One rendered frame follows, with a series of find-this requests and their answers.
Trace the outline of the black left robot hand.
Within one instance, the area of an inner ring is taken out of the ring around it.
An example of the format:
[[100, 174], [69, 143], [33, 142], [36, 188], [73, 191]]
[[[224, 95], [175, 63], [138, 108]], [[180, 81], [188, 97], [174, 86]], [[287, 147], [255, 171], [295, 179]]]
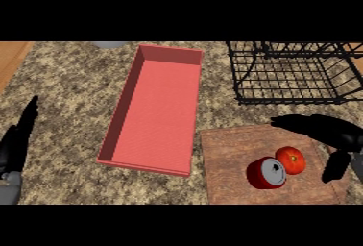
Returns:
[[11, 171], [22, 171], [28, 139], [32, 132], [33, 121], [38, 116], [38, 96], [29, 100], [16, 125], [11, 125], [0, 139], [0, 176]]

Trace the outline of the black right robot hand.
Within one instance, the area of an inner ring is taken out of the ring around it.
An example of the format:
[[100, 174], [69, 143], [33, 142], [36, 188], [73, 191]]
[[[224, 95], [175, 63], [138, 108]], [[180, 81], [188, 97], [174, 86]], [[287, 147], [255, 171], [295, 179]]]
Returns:
[[286, 114], [273, 117], [271, 126], [308, 136], [336, 149], [327, 159], [321, 182], [339, 180], [349, 166], [351, 154], [363, 152], [363, 128], [321, 114]]

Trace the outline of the red tomato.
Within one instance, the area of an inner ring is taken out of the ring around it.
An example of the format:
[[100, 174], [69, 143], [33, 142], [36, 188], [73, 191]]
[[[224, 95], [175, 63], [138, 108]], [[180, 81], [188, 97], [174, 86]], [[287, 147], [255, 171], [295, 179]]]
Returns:
[[284, 171], [289, 175], [298, 175], [303, 172], [306, 161], [302, 152], [296, 148], [290, 146], [278, 148], [274, 152], [274, 158], [283, 164]]

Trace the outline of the brown wooden cutting board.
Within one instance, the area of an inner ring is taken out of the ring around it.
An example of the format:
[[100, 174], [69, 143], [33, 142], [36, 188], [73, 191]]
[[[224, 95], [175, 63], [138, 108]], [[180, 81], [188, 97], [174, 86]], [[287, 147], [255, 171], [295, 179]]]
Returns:
[[[289, 175], [274, 160], [278, 148], [296, 148], [306, 161]], [[200, 148], [208, 202], [219, 204], [340, 204], [348, 178], [321, 181], [326, 165], [317, 141], [268, 125], [203, 130]]]

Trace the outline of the red cardboard box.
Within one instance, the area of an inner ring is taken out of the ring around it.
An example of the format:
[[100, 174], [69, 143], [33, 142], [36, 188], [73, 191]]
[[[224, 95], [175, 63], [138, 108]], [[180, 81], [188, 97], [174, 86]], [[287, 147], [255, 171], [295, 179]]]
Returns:
[[199, 49], [137, 47], [97, 162], [190, 175], [200, 60]]

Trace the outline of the red can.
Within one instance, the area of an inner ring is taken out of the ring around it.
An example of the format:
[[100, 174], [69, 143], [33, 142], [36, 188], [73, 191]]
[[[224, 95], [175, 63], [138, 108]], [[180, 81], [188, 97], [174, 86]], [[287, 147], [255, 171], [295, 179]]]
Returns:
[[277, 189], [286, 182], [283, 164], [273, 157], [262, 157], [246, 166], [246, 180], [256, 189]]

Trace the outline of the grey round object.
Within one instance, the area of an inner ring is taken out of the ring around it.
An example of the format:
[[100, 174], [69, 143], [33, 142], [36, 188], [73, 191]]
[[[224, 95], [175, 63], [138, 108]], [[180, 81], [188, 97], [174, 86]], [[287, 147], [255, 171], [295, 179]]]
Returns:
[[92, 41], [91, 43], [101, 49], [110, 49], [122, 47], [126, 44], [126, 41]]

